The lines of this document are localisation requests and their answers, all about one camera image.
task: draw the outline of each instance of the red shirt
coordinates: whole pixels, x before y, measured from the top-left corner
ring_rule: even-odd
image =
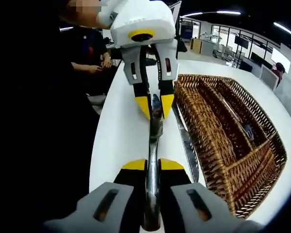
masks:
[[[279,81],[278,81],[278,84],[277,84],[277,86],[279,85],[279,83],[281,82],[281,80],[282,80],[282,75],[281,75],[281,73],[278,71],[278,70],[276,70],[276,69],[272,69],[271,70],[275,75],[277,75],[277,77],[279,78]]]

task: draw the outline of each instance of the computer screen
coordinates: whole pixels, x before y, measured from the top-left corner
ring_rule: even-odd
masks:
[[[278,85],[279,78],[275,75],[270,69],[266,66],[262,65],[261,69],[261,76],[260,79],[264,82],[267,86],[269,86],[272,90]]]
[[[286,58],[281,52],[279,52],[275,48],[273,48],[271,60],[276,62],[276,63],[280,62],[283,65],[283,67],[285,68],[286,73],[289,72],[291,62],[288,60],[288,58]]]
[[[245,49],[248,49],[248,46],[249,46],[249,41],[247,41],[247,40],[245,40],[245,39],[243,39],[243,38],[241,38],[239,36],[235,37],[234,43],[244,47]]]
[[[177,3],[169,6],[171,12],[173,13],[174,22],[176,23],[180,11],[182,1],[178,1]]]

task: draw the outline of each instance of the wicker basket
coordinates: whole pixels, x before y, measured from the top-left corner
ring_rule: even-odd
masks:
[[[263,109],[230,78],[180,75],[175,97],[198,152],[207,188],[247,218],[278,179],[287,156]],[[250,125],[254,138],[242,124]]]

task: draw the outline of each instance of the knife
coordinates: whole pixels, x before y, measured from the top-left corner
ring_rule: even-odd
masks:
[[[178,110],[177,103],[174,101],[172,105],[172,109],[174,110],[178,128],[181,134],[181,139],[185,151],[185,155],[189,164],[190,173],[192,176],[192,180],[194,183],[198,182],[199,178],[199,167],[198,167],[198,154],[194,148],[194,143],[189,135],[189,132],[185,129],[184,124],[180,117],[180,112]]]

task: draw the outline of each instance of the chair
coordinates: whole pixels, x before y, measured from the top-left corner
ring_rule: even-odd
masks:
[[[275,75],[270,69],[265,65],[261,67],[261,74],[259,77],[272,91],[277,88],[279,77]]]

